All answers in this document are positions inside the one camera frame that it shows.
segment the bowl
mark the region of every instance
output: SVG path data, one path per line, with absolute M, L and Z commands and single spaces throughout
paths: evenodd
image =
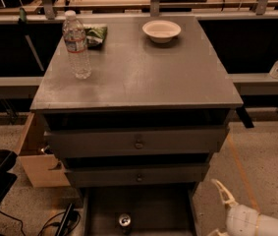
M 167 43 L 173 37 L 179 35 L 181 28 L 170 21 L 155 20 L 143 25 L 142 30 L 153 42 Z

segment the floor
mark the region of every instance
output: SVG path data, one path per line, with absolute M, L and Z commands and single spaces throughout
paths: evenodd
M 274 108 L 249 109 L 255 125 L 246 129 L 234 116 L 230 133 L 221 151 L 215 153 L 210 169 L 196 190 L 194 204 L 200 235 L 216 228 L 225 231 L 225 209 L 211 179 L 221 181 L 240 204 L 278 218 L 278 115 Z M 0 148 L 13 150 L 26 121 L 21 113 L 16 123 L 0 113 Z M 83 211 L 83 204 L 72 188 L 33 188 L 22 166 L 12 169 L 18 179 L 0 209 L 23 221 L 27 236 L 38 235 L 49 218 L 63 212 L 69 203 Z M 54 235 L 56 228 L 48 228 L 43 235 Z M 83 224 L 70 235 L 82 235 Z M 23 235 L 21 224 L 0 213 L 0 234 Z

